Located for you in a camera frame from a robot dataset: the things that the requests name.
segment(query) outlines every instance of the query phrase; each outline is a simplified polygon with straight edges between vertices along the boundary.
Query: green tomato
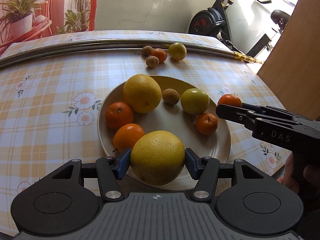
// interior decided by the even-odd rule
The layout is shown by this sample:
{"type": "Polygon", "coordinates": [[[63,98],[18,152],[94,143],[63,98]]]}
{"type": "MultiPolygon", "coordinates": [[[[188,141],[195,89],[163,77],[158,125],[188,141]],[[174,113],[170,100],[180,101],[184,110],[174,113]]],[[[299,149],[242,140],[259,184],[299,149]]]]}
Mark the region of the green tomato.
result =
{"type": "Polygon", "coordinates": [[[206,91],[191,88],[181,96],[181,106],[187,114],[203,114],[209,107],[210,98],[206,91]]]}

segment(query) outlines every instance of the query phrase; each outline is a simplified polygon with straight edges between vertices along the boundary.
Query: tablecloth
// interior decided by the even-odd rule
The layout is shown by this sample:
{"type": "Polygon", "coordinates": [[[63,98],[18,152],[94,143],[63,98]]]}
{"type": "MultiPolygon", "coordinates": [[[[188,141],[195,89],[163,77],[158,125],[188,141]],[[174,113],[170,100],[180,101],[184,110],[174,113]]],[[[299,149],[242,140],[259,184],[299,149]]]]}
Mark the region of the tablecloth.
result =
{"type": "MultiPolygon", "coordinates": [[[[1,58],[62,42],[101,38],[151,38],[205,44],[226,49],[212,37],[150,31],[94,31],[63,34],[12,44],[1,58]]],[[[283,108],[266,84],[242,61],[188,53],[174,63],[148,69],[140,50],[91,51],[58,55],[0,70],[0,231],[18,231],[10,215],[14,197],[73,158],[95,162],[104,155],[97,115],[105,96],[137,73],[171,76],[208,92],[217,103],[232,93],[243,102],[283,108]]],[[[289,151],[251,137],[242,125],[228,122],[228,163],[242,158],[272,175],[289,151]]],[[[85,186],[99,194],[97,182],[85,186]]],[[[230,186],[220,181],[217,191],[230,186]]]]}

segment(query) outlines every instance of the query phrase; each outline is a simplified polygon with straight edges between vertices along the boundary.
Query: white plate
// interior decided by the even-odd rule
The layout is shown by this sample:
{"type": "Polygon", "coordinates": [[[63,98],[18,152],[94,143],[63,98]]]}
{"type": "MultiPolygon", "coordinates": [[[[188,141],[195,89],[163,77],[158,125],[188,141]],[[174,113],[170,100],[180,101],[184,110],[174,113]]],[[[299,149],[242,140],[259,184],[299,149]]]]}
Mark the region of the white plate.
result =
{"type": "MultiPolygon", "coordinates": [[[[167,88],[175,89],[181,96],[183,92],[189,88],[195,88],[194,86],[175,78],[165,76],[151,76],[159,84],[161,91],[167,88]]],[[[107,108],[115,102],[121,102],[122,90],[125,82],[115,87],[103,100],[101,108],[98,114],[98,135],[102,148],[106,155],[116,156],[117,152],[113,152],[115,149],[113,145],[113,136],[115,132],[106,126],[105,112],[107,108]]],[[[216,104],[210,99],[210,105],[207,110],[208,113],[214,114],[216,117],[216,104]]],[[[205,136],[198,133],[195,127],[196,116],[186,114],[180,102],[175,106],[169,106],[161,99],[158,107],[147,113],[138,114],[134,113],[134,123],[140,125],[145,133],[149,133],[157,130],[166,130],[176,136],[178,136],[185,148],[191,148],[199,157],[211,156],[218,159],[220,162],[225,163],[228,160],[231,136],[227,122],[223,119],[218,119],[218,128],[213,135],[205,136]]],[[[140,181],[132,172],[131,168],[127,171],[127,174],[140,181]]],[[[196,181],[190,177],[190,174],[186,167],[183,168],[180,175],[172,182],[162,185],[153,186],[166,190],[189,190],[194,188],[196,181]]]]}

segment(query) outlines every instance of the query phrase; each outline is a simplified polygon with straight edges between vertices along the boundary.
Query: wooden panel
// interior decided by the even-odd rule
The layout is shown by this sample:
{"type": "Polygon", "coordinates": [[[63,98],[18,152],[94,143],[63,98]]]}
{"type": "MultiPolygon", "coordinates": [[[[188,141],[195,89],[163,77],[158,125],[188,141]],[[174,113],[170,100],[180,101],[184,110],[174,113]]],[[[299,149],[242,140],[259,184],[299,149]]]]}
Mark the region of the wooden panel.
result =
{"type": "Polygon", "coordinates": [[[284,107],[320,117],[320,0],[299,0],[258,76],[284,107]]]}

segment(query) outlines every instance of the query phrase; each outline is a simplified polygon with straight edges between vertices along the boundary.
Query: silver tube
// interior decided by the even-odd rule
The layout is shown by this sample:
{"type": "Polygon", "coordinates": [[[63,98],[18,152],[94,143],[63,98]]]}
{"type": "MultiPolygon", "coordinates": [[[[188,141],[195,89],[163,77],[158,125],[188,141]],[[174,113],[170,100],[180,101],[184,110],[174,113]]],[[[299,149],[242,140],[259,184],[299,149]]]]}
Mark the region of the silver tube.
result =
{"type": "MultiPolygon", "coordinates": [[[[141,49],[144,46],[152,46],[154,48],[168,49],[172,43],[180,41],[170,40],[154,40],[154,39],[98,39],[73,41],[68,43],[59,43],[50,46],[31,49],[28,51],[14,54],[3,59],[0,59],[0,69],[13,66],[15,64],[25,63],[30,60],[55,56],[60,54],[91,51],[91,50],[106,50],[106,49],[141,49]]],[[[234,52],[226,49],[212,48],[202,44],[191,42],[183,42],[188,52],[204,53],[209,55],[233,58],[234,52]]]]}

